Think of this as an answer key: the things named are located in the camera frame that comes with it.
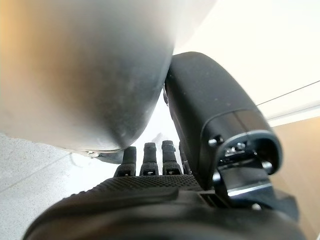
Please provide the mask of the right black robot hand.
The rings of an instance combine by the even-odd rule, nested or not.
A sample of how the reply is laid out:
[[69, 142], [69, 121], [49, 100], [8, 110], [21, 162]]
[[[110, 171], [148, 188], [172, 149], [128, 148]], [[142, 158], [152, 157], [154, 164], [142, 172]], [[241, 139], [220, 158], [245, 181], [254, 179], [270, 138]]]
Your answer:
[[270, 175], [281, 143], [262, 113], [216, 61], [175, 55], [164, 99], [179, 137], [148, 142], [139, 174], [137, 150], [125, 149], [114, 177], [44, 211], [26, 240], [303, 240], [292, 195]]

